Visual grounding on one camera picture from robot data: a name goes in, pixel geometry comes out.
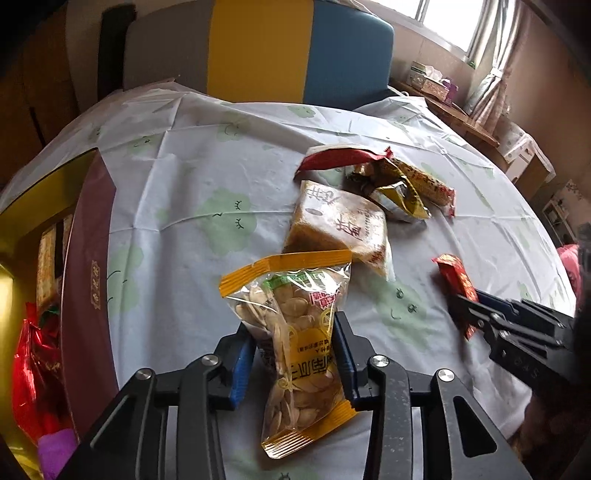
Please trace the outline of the maroon gold gift box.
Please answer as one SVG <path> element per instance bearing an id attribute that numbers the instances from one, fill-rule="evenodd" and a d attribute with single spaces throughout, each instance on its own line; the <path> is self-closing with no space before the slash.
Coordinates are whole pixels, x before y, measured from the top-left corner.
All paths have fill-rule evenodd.
<path id="1" fill-rule="evenodd" d="M 31 479 L 37 448 L 16 424 L 13 356 L 36 301 L 41 236 L 56 230 L 52 297 L 59 310 L 54 370 L 66 423 L 82 437 L 118 391 L 107 314 L 108 239 L 116 188 L 97 149 L 44 175 L 1 210 L 1 476 Z"/>

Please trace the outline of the long red yellow snack bar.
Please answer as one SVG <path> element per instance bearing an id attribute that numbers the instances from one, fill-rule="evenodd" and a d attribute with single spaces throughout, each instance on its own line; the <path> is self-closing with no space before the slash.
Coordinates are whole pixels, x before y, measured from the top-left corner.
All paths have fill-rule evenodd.
<path id="1" fill-rule="evenodd" d="M 397 158 L 396 165 L 410 180 L 421 197 L 439 206 L 445 215 L 453 218 L 456 214 L 456 190 L 433 175 Z"/>

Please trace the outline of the red foil snack bag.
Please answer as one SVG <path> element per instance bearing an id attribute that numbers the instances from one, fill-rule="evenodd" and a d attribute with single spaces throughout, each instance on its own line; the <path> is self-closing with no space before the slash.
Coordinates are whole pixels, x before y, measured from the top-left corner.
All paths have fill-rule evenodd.
<path id="1" fill-rule="evenodd" d="M 37 444 L 41 437 L 72 427 L 62 372 L 60 317 L 25 304 L 25 318 L 12 366 L 12 412 L 17 426 Z"/>

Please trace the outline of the white green cloud tablecloth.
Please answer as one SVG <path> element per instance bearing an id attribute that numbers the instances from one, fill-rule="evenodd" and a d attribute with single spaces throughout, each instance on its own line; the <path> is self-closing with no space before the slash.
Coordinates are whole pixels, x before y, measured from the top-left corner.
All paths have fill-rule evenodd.
<path id="1" fill-rule="evenodd" d="M 427 110 L 110 96 L 1 193 L 64 209 L 63 479 L 529 479 L 576 298 L 508 177 Z"/>

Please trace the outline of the pink floral curtain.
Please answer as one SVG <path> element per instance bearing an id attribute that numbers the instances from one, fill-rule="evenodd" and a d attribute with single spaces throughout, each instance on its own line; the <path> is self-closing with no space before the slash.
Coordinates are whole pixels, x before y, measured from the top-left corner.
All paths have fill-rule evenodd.
<path id="1" fill-rule="evenodd" d="M 507 107 L 507 88 L 527 37 L 531 15 L 523 1 L 494 1 L 491 68 L 465 104 L 469 117 L 493 134 Z"/>

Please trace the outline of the brown rice cracker packet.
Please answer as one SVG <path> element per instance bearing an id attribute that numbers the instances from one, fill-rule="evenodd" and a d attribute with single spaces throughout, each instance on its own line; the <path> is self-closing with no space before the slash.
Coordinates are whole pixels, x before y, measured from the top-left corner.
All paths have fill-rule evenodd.
<path id="1" fill-rule="evenodd" d="M 383 210 L 354 193 L 304 180 L 283 251 L 341 249 L 386 280 L 396 279 Z"/>

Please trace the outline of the red white snack packet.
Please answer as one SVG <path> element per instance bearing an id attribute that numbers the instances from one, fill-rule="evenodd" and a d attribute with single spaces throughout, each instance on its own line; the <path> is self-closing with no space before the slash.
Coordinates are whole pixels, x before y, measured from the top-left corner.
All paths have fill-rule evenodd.
<path id="1" fill-rule="evenodd" d="M 294 176 L 308 171 L 331 170 L 377 160 L 392 160 L 393 158 L 394 154 L 390 148 L 387 148 L 383 153 L 377 153 L 363 145 L 334 144 L 315 146 L 305 153 L 300 166 L 294 172 Z"/>

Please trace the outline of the small red snack bar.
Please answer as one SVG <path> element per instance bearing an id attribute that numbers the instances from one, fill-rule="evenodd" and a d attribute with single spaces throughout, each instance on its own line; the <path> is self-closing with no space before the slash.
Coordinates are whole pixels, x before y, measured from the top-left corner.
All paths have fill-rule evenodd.
<path id="1" fill-rule="evenodd" d="M 472 302 L 479 302 L 477 291 L 459 257 L 446 253 L 434 258 L 433 262 L 438 265 L 452 296 L 459 295 Z"/>

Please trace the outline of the cracker packet in box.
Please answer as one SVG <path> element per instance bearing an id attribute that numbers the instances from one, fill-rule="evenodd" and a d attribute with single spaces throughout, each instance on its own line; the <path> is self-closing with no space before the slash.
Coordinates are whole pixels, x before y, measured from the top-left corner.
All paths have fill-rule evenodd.
<path id="1" fill-rule="evenodd" d="M 40 239 L 36 275 L 36 306 L 39 314 L 60 302 L 66 250 L 73 215 L 59 219 Z"/>

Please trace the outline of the pumpkin seeds yellow clear bag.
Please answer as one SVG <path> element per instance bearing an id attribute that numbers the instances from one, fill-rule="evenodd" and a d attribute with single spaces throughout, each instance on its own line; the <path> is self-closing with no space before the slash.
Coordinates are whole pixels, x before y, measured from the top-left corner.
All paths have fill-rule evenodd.
<path id="1" fill-rule="evenodd" d="M 332 347 L 346 300 L 349 250 L 273 255 L 221 278 L 219 293 L 273 369 L 262 447 L 274 460 L 315 443 L 356 417 Z"/>

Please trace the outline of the tissue box on shelf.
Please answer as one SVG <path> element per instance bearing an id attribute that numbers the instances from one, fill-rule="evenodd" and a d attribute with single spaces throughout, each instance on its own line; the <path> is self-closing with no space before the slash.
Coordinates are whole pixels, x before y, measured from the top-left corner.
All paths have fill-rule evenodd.
<path id="1" fill-rule="evenodd" d="M 454 103 L 458 93 L 458 86 L 450 78 L 433 66 L 417 61 L 411 63 L 407 84 L 447 105 Z"/>

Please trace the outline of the crumpled gold yellow snack bag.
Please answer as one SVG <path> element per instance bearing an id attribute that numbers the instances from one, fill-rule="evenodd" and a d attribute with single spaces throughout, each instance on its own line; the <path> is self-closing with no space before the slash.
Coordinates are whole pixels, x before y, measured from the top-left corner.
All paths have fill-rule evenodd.
<path id="1" fill-rule="evenodd" d="M 348 166 L 346 180 L 355 192 L 380 206 L 391 220 L 415 223 L 431 218 L 407 175 L 390 160 Z"/>

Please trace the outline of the purple item in box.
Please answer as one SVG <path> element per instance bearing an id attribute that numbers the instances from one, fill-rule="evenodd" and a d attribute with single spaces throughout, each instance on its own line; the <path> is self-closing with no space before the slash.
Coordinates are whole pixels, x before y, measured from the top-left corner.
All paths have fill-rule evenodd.
<path id="1" fill-rule="evenodd" d="M 67 428 L 41 436 L 38 457 L 44 480 L 55 480 L 77 447 L 73 429 Z"/>

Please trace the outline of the wooden side shelf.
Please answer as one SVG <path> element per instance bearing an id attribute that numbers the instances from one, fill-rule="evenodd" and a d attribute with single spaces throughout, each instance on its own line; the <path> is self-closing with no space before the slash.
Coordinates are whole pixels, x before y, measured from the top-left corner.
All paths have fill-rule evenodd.
<path id="1" fill-rule="evenodd" d="M 407 93 L 410 96 L 419 96 L 424 98 L 428 108 L 460 135 L 465 136 L 468 134 L 476 138 L 478 142 L 485 142 L 493 148 L 499 146 L 499 141 L 494 138 L 492 134 L 478 125 L 461 109 L 454 106 L 449 106 L 437 100 L 435 97 L 424 94 L 402 81 L 393 79 L 393 82 L 394 88 L 397 90 Z"/>

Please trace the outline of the window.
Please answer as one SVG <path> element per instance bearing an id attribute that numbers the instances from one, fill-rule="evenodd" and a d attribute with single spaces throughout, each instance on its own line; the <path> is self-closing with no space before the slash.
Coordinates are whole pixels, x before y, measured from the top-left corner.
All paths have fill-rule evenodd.
<path id="1" fill-rule="evenodd" d="M 495 1 L 365 1 L 383 20 L 402 25 L 478 64 L 491 35 Z"/>

